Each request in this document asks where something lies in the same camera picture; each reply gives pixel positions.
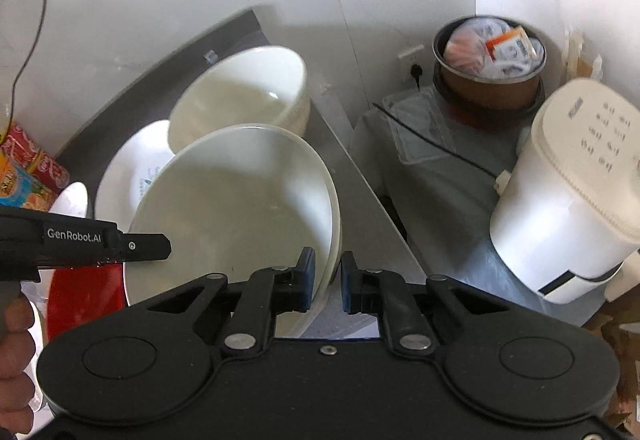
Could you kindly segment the person's left hand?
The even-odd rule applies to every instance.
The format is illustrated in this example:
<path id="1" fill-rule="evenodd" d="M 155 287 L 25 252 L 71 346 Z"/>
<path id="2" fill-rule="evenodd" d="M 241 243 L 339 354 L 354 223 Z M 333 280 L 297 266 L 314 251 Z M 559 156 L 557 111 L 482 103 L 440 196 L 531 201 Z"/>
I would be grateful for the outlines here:
<path id="1" fill-rule="evenodd" d="M 35 354 L 29 328 L 35 323 L 28 299 L 20 293 L 3 314 L 6 336 L 1 339 L 1 427 L 11 434 L 29 434 L 34 412 L 29 406 L 35 395 L 25 368 Z"/>

